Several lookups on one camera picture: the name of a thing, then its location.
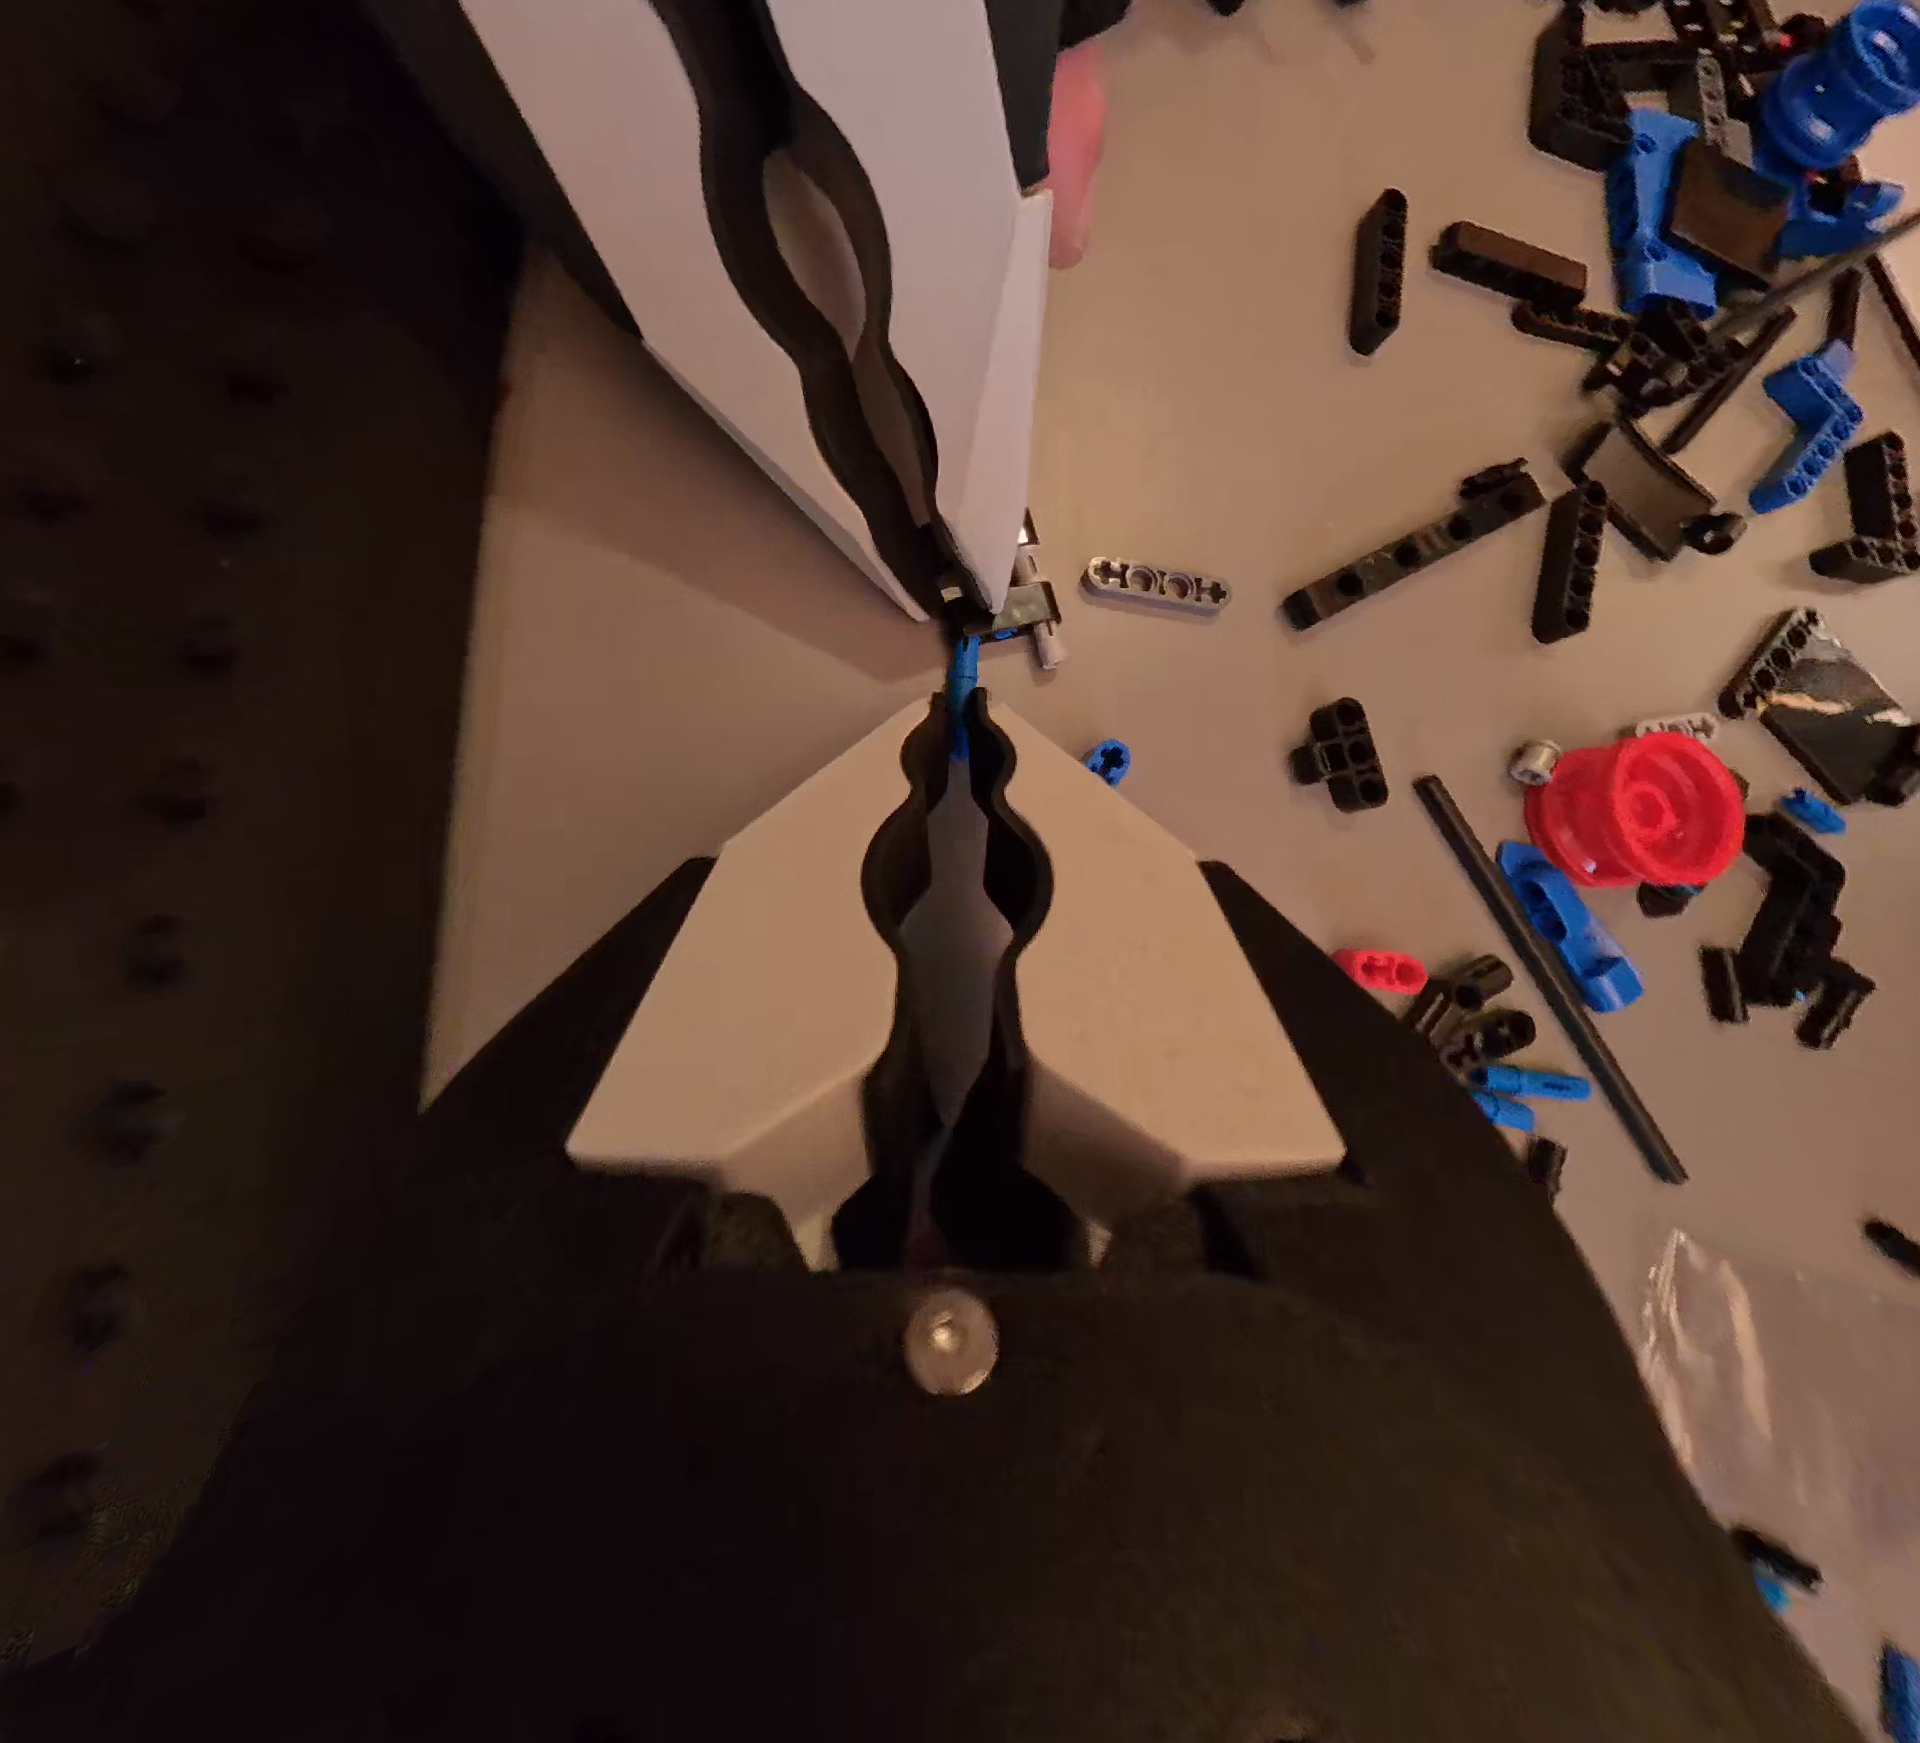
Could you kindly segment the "cluster of blue black pins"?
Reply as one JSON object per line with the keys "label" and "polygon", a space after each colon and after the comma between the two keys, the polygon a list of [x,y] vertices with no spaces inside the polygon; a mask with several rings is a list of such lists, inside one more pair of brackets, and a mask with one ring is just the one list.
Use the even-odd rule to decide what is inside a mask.
{"label": "cluster of blue black pins", "polygon": [[1731,1541],[1747,1565],[1762,1602],[1778,1617],[1785,1617],[1796,1604],[1820,1595],[1820,1567],[1791,1552],[1789,1545],[1745,1524],[1731,1527]]}

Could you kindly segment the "clear plastic bag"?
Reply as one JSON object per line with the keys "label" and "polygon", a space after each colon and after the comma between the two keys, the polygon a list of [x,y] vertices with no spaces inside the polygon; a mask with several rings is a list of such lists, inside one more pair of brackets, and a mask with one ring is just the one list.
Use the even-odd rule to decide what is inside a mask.
{"label": "clear plastic bag", "polygon": [[1830,1582],[1916,1584],[1916,1297],[1672,1228],[1637,1323],[1666,1437],[1716,1516]]}

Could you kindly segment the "long black axle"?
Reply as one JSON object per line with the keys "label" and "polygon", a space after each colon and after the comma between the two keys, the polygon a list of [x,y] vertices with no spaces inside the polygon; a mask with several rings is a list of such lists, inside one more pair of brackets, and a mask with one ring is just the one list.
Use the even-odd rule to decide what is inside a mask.
{"label": "long black axle", "polygon": [[1411,793],[1439,838],[1449,846],[1459,871],[1474,886],[1484,909],[1495,918],[1511,952],[1522,961],[1528,975],[1538,986],[1554,1022],[1571,1042],[1584,1072],[1597,1085],[1608,1102],[1614,1120],[1636,1146],[1647,1172],[1666,1186],[1685,1186],[1689,1169],[1659,1129],[1643,1096],[1636,1090],[1627,1070],[1614,1058],[1605,1038],[1590,1022],[1586,1009],[1571,982],[1563,964],[1548,951],[1548,940],[1533,930],[1517,892],[1496,866],[1495,858],[1481,846],[1472,823],[1458,809],[1458,801],[1436,774],[1417,774]]}
{"label": "long black axle", "polygon": [[1720,314],[1715,318],[1709,328],[1709,347],[1720,347],[1732,343],[1759,324],[1767,321],[1771,314],[1789,310],[1799,297],[1816,289],[1824,289],[1837,282],[1842,276],[1848,276],[1858,267],[1880,263],[1886,252],[1898,244],[1911,232],[1906,227],[1890,229],[1886,235],[1856,244],[1845,252],[1827,254],[1824,258],[1814,262],[1808,267],[1792,273],[1783,284],[1762,291],[1740,308]]}

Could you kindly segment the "blue angled beam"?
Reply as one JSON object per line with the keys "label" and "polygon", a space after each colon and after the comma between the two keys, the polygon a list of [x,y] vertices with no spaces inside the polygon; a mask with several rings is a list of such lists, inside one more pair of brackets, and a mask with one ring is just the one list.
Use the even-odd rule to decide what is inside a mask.
{"label": "blue angled beam", "polygon": [[1789,417],[1791,437],[1747,494],[1754,515],[1807,500],[1859,432],[1861,412],[1850,392],[1856,348],[1830,340],[1770,375],[1762,392]]}

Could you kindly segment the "blue wheel rim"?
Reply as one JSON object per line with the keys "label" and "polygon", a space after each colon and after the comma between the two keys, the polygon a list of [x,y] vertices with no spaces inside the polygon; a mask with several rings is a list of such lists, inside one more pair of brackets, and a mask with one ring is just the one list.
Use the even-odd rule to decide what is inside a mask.
{"label": "blue wheel rim", "polygon": [[1918,104],[1918,6],[1861,0],[1759,99],[1756,153],[1789,171],[1834,171]]}

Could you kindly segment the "black three-hole connector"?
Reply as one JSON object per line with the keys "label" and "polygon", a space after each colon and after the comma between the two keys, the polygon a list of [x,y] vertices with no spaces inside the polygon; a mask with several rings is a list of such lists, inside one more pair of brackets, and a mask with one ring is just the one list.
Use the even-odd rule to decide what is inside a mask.
{"label": "black three-hole connector", "polygon": [[1660,300],[1591,363],[1580,390],[1586,397],[1611,395],[1614,412],[1628,417],[1675,406],[1725,375],[1729,352],[1729,344],[1715,343],[1708,318]]}

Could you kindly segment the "black open frame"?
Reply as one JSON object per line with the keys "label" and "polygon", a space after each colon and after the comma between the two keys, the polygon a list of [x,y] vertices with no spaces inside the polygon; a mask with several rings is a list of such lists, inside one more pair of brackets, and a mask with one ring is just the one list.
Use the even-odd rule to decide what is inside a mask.
{"label": "black open frame", "polygon": [[1666,93],[1690,78],[1695,51],[1672,36],[1584,42],[1584,6],[1566,2],[1540,33],[1525,133],[1538,153],[1608,171],[1628,145],[1628,93]]}

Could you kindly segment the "pile of small pins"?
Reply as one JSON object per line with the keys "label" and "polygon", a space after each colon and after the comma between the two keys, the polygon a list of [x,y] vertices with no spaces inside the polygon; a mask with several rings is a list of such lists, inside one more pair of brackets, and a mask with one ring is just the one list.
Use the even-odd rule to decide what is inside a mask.
{"label": "pile of small pins", "polygon": [[1450,1082],[1503,1138],[1525,1177],[1548,1202],[1558,1202],[1568,1150],[1538,1129],[1538,1107],[1584,1105],[1597,1096],[1597,1085],[1584,1074],[1522,1060],[1538,1042],[1538,1029],[1530,1013],[1503,1003],[1511,984],[1506,961],[1470,957],[1429,975],[1407,1000],[1399,1022],[1436,1053]]}

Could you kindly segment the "black perforated panel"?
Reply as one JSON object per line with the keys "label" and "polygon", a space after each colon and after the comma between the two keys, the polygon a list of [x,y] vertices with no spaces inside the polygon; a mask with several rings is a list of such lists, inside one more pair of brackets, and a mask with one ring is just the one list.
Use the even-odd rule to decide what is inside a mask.
{"label": "black perforated panel", "polygon": [[518,227],[356,0],[4,0],[4,1674],[415,1102]]}

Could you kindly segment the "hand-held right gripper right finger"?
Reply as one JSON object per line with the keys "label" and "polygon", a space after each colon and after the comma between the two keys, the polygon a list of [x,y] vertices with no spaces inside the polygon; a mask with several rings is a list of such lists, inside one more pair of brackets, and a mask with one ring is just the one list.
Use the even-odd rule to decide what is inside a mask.
{"label": "hand-held right gripper right finger", "polygon": [[1347,1142],[1201,860],[987,690],[963,723],[1002,934],[930,1172],[946,1257],[1075,1268],[1091,1230],[1198,1186],[1335,1174]]}

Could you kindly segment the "red wheel rim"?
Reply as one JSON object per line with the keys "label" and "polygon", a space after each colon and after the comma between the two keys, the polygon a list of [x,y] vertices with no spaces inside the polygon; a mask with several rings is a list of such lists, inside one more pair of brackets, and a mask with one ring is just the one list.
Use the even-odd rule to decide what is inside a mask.
{"label": "red wheel rim", "polygon": [[1528,789],[1522,819],[1577,887],[1703,887],[1741,853],[1747,807],[1712,747],[1653,731],[1563,752],[1548,782]]}

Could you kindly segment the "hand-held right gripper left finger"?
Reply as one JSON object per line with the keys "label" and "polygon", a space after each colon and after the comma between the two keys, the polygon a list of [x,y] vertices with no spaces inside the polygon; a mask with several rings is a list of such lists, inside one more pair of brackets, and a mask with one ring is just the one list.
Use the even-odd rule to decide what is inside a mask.
{"label": "hand-held right gripper left finger", "polygon": [[908,1197],[924,1058],[900,922],[946,753],[946,702],[905,705],[718,849],[566,1134],[577,1169],[759,1194],[794,1228]]}

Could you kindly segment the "grey black long pin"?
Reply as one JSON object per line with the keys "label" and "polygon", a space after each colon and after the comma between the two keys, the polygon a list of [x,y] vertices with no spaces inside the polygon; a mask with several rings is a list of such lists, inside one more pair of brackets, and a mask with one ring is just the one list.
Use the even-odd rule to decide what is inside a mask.
{"label": "grey black long pin", "polygon": [[[1017,582],[1030,582],[1040,577],[1045,577],[1040,563],[1040,530],[1032,517],[1032,511],[1024,509],[1017,553]],[[1050,673],[1065,662],[1063,622],[1050,628],[1027,631],[1027,635],[1032,657],[1041,673]]]}

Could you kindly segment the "blue fender piece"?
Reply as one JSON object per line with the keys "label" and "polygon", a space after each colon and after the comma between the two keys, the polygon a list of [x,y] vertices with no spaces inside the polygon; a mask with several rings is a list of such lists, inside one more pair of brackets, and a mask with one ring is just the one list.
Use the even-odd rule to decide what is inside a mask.
{"label": "blue fender piece", "polygon": [[1898,183],[1852,176],[1856,165],[1807,176],[1792,191],[1778,232],[1778,262],[1852,252],[1878,243],[1906,199]]}

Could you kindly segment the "black tee connector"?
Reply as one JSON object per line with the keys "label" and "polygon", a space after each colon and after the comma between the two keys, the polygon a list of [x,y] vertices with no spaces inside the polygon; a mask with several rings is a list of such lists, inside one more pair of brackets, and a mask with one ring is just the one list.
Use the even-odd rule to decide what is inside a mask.
{"label": "black tee connector", "polygon": [[1379,809],[1391,798],[1370,718],[1357,697],[1312,709],[1305,739],[1286,756],[1286,771],[1296,785],[1322,789],[1344,813]]}

